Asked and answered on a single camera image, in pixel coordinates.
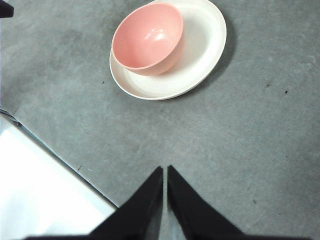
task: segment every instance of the floor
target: floor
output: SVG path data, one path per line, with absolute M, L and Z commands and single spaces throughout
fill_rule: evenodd
M 0 114 L 1 240 L 92 231 L 114 206 Z

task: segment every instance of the bowl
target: bowl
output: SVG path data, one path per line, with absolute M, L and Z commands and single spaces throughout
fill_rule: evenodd
M 157 2 L 130 13 L 116 29 L 111 52 L 124 68 L 145 76 L 169 70 L 181 57 L 184 21 L 171 4 Z

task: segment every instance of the oval plate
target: oval plate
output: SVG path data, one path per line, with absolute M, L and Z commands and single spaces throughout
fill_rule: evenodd
M 181 59 L 169 71 L 153 76 L 120 66 L 110 52 L 110 70 L 127 94 L 144 100 L 177 97 L 200 84 L 218 63 L 225 48 L 227 27 L 220 10 L 208 0 L 156 0 L 173 4 L 182 14 L 185 45 Z

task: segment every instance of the plate rim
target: plate rim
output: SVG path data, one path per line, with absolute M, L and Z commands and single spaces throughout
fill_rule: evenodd
M 191 91 L 192 89 L 194 89 L 196 86 L 198 86 L 200 83 L 202 83 L 206 78 L 207 76 L 214 70 L 214 68 L 216 67 L 216 65 L 218 64 L 219 60 L 221 59 L 221 56 L 225 50 L 225 47 L 226 47 L 226 42 L 227 42 L 227 34 L 228 34 L 228 31 L 227 31 L 227 24 L 226 24 L 226 20 L 225 20 L 225 17 L 224 15 L 222 14 L 222 12 L 220 11 L 220 9 L 213 3 L 211 2 L 210 0 L 200 0 L 200 1 L 204 1 L 204 2 L 209 2 L 213 8 L 215 8 L 217 10 L 217 12 L 220 14 L 221 16 L 221 19 L 223 20 L 223 27 L 224 27 L 224 35 L 225 35 L 225 38 L 223 40 L 223 47 L 221 48 L 221 51 L 219 53 L 219 57 L 217 58 L 217 61 L 212 65 L 212 67 L 208 70 L 208 72 L 206 73 L 206 75 L 204 77 L 202 77 L 202 79 L 200 79 L 196 84 L 192 85 L 191 87 L 188 87 L 186 88 L 185 90 L 183 91 L 180 91 L 178 93 L 174 93 L 174 94 L 171 94 L 171 95 L 166 95 L 166 96 L 160 96 L 160 97 L 144 97 L 144 96 L 138 96 L 138 95 L 135 95 L 129 91 L 127 91 L 126 89 L 124 89 L 119 83 L 118 81 L 116 80 L 115 78 L 115 75 L 114 75 L 114 71 L 111 67 L 111 60 L 112 60 L 112 57 L 113 57 L 113 53 L 112 53 L 112 48 L 110 49 L 110 53 L 109 53 L 109 68 L 110 68 L 110 72 L 111 72 L 111 75 L 112 75 L 112 78 L 113 80 L 115 81 L 115 83 L 117 84 L 117 86 L 122 90 L 124 91 L 125 93 L 129 94 L 130 96 L 134 97 L 134 98 L 137 98 L 137 99 L 142 99 L 142 100 L 148 100 L 148 101 L 161 101 L 161 100 L 168 100 L 168 99 L 173 99 L 173 98 L 176 98 L 178 96 L 181 96 L 189 91 Z M 154 0 L 154 1 L 151 1 L 147 4 L 151 4 L 151 3 L 161 3 L 162 0 Z

